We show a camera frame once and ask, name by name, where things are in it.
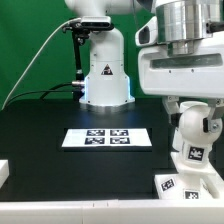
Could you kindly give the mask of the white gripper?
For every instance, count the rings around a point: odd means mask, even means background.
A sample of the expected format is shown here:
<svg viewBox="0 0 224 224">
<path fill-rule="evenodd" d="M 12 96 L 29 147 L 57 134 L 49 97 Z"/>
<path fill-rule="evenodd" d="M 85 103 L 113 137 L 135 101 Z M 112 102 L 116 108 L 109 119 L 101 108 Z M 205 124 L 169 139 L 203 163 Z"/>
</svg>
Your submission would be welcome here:
<svg viewBox="0 0 224 224">
<path fill-rule="evenodd" d="M 144 48 L 138 56 L 139 79 L 147 95 L 165 96 L 163 106 L 169 123 L 179 126 L 180 97 L 208 100 L 209 113 L 203 119 L 205 133 L 221 131 L 224 115 L 224 45 L 201 44 L 193 55 L 168 57 L 164 46 Z"/>
</svg>

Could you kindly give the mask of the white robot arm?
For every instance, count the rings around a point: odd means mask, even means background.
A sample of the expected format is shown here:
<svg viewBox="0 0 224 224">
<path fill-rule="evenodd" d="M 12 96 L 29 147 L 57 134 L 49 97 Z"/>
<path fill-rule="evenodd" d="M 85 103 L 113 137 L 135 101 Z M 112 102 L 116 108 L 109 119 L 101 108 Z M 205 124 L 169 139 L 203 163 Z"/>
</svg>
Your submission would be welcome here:
<svg viewBox="0 0 224 224">
<path fill-rule="evenodd" d="M 224 0 L 64 0 L 77 18 L 77 41 L 90 40 L 90 70 L 80 103 L 116 108 L 134 101 L 124 73 L 124 39 L 113 15 L 147 10 L 135 30 L 139 84 L 147 95 L 164 98 L 172 118 L 179 97 L 204 98 L 206 132 L 217 132 L 224 115 Z"/>
</svg>

